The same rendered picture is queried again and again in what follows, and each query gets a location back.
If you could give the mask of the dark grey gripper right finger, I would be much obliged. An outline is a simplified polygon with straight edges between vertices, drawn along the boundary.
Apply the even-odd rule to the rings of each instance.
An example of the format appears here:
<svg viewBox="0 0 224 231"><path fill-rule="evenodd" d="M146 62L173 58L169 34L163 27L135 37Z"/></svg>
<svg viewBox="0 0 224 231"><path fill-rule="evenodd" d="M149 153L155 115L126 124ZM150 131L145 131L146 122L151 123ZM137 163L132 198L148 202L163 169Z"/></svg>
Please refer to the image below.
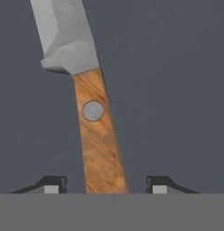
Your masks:
<svg viewBox="0 0 224 231"><path fill-rule="evenodd" d="M176 184L169 176L147 176L146 193L150 194L198 194L198 191Z"/></svg>

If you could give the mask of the wooden-handled steel knife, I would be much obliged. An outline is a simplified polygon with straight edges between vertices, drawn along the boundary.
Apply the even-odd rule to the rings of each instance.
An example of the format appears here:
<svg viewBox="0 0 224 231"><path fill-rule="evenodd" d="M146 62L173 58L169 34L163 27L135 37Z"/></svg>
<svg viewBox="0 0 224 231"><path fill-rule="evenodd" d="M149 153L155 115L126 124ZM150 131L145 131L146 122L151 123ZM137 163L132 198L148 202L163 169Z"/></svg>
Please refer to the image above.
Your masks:
<svg viewBox="0 0 224 231"><path fill-rule="evenodd" d="M127 194L129 187L98 51L83 0L30 0L42 67L73 79L88 194Z"/></svg>

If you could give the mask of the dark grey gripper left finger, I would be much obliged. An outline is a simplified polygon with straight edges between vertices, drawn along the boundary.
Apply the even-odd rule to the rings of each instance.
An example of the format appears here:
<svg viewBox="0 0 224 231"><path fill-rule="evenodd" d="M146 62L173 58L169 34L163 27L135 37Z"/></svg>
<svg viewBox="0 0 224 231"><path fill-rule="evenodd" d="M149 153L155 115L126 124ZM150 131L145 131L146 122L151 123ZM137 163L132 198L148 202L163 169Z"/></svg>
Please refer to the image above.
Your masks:
<svg viewBox="0 0 224 231"><path fill-rule="evenodd" d="M64 194L67 193L66 176L44 176L33 185L13 191L13 194Z"/></svg>

